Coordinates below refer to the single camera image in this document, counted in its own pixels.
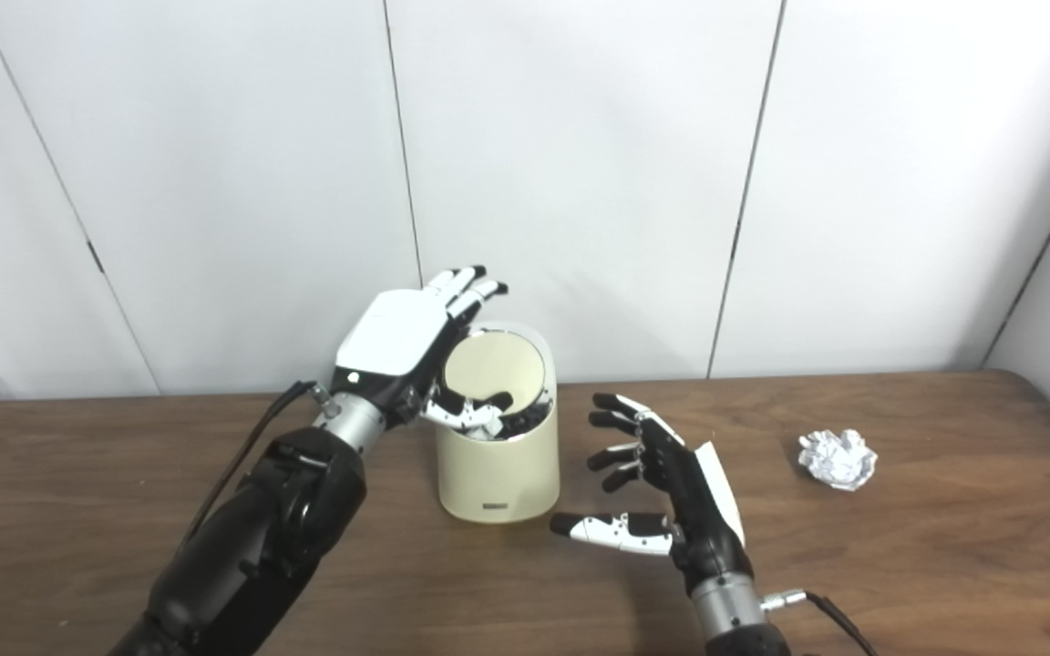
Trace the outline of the white and black left hand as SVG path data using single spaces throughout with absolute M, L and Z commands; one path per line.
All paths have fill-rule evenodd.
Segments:
M 422 288 L 380 293 L 337 350 L 329 384 L 334 407 L 320 427 L 361 453 L 421 416 L 476 440 L 495 440 L 512 395 L 466 397 L 443 382 L 443 371 L 484 303 L 507 291 L 478 264 L 443 271 Z

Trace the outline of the white and black right hand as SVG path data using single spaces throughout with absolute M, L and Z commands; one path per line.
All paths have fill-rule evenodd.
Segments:
M 589 424 L 631 437 L 630 443 L 587 458 L 592 472 L 609 472 L 602 481 L 604 493 L 616 493 L 628 483 L 642 480 L 670 499 L 674 514 L 663 519 L 649 512 L 555 512 L 550 531 L 597 547 L 668 556 L 682 573 L 687 593 L 709 579 L 753 579 L 755 571 L 746 554 L 746 541 L 734 520 L 724 519 L 721 509 L 732 494 L 713 489 L 717 457 L 712 445 L 692 451 L 662 416 L 624 395 L 596 392 L 592 402 Z

